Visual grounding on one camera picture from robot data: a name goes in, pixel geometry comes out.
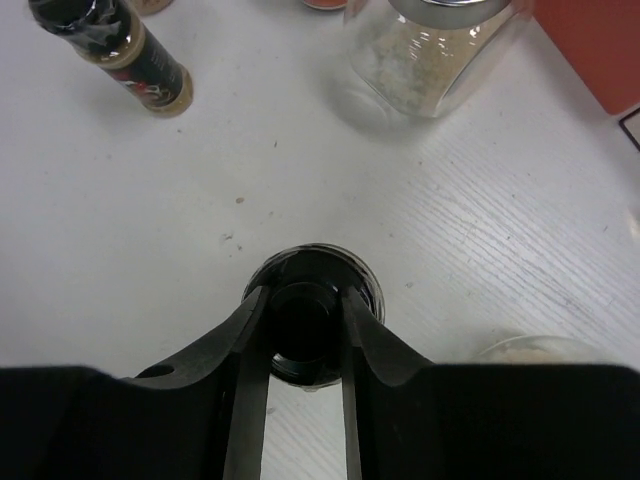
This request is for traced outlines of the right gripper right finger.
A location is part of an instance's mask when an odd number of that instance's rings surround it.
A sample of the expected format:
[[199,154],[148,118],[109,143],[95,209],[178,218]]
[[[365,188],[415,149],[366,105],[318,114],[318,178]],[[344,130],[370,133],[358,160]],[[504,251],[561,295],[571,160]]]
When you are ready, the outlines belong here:
[[348,477],[431,479],[428,361],[382,325],[356,289],[342,294],[342,312]]

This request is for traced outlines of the round clear glass jar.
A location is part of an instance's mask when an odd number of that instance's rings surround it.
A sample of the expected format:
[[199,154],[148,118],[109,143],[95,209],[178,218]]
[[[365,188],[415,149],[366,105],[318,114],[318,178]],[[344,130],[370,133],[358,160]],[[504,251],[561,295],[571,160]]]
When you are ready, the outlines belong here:
[[472,359],[482,364],[620,364],[587,343],[556,336],[520,336],[501,341]]

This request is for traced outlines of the white lid red label jar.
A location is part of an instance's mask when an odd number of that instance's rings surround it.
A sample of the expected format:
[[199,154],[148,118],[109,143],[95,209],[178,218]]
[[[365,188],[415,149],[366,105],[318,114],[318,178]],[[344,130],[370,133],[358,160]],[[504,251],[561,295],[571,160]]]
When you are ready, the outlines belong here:
[[310,8],[321,11],[339,10],[347,4],[347,0],[302,0],[302,2]]

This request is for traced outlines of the black cap spice bottle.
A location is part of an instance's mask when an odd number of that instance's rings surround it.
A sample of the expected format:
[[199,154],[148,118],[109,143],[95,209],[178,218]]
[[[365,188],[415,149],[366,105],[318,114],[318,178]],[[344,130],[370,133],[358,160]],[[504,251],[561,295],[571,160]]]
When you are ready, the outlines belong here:
[[258,287],[270,292],[271,374],[306,391],[340,382],[343,291],[353,287],[374,318],[385,322],[384,297],[373,270],[338,245],[309,243],[270,256],[252,275],[243,296]]

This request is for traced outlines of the small dark label spice bottle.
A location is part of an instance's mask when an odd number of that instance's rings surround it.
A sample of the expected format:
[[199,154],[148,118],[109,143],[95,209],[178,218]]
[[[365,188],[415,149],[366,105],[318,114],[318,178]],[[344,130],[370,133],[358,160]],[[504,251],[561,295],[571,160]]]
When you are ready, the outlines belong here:
[[174,117],[192,104],[188,70],[166,50],[127,1],[30,1],[34,20],[148,111]]

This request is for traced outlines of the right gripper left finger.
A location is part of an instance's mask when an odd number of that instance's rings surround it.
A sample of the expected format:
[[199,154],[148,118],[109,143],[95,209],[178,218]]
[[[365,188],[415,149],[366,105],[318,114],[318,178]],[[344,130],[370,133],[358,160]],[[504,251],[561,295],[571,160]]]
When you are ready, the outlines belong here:
[[199,479],[257,479],[272,349],[266,334],[270,289],[255,288],[213,330],[148,367],[134,384],[168,408],[172,441]]

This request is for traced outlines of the square clear glass jar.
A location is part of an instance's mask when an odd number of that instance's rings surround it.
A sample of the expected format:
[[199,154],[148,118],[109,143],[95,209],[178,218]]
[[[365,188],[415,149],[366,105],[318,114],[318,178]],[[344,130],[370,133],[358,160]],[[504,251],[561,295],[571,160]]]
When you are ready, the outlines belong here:
[[350,1],[348,58],[391,107],[437,118],[481,86],[533,7],[531,1]]

